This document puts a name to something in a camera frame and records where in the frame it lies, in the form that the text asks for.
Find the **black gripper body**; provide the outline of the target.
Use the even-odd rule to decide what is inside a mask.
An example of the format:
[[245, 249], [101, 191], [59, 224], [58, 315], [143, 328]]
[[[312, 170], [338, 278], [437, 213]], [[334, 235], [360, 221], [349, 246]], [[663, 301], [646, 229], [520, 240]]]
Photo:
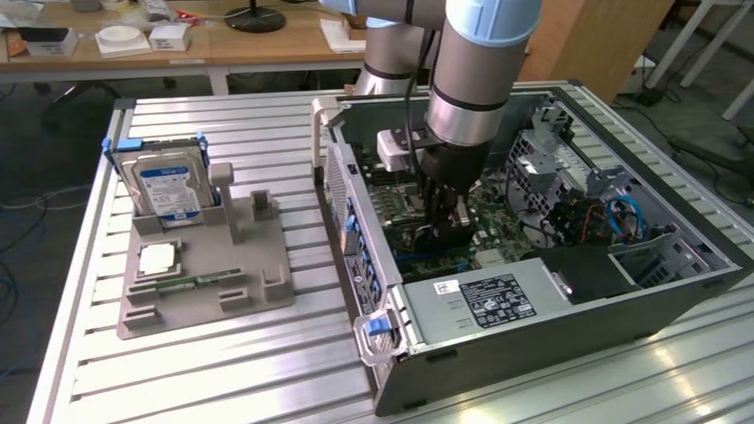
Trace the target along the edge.
[[490, 142], [472, 147], [440, 143], [425, 148], [420, 161], [424, 194], [440, 187], [460, 196], [468, 196], [481, 177], [489, 152]]

